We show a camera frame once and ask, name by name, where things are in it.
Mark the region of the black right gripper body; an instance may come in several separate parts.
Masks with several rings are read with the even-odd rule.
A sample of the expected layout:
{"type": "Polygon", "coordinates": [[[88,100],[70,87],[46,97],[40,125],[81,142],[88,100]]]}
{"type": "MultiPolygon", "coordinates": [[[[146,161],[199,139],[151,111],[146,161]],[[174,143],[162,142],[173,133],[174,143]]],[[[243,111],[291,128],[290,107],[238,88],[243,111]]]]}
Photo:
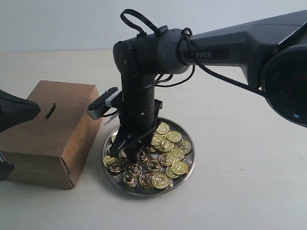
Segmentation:
{"type": "Polygon", "coordinates": [[[122,106],[116,144],[141,141],[149,144],[156,126],[154,111],[154,74],[121,74],[122,106]]]}

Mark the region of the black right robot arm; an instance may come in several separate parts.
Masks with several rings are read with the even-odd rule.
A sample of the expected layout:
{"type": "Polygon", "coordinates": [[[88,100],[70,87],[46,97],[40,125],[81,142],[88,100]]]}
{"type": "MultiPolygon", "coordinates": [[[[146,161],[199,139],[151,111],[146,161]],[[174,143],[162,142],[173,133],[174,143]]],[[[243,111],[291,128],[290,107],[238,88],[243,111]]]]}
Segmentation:
{"type": "Polygon", "coordinates": [[[110,154],[136,162],[158,126],[155,77],[181,74],[190,66],[258,94],[281,117],[307,125],[307,12],[260,19],[202,34],[189,28],[156,27],[142,14],[124,10],[122,21],[136,37],[113,46],[121,75],[120,128],[110,154]]]}

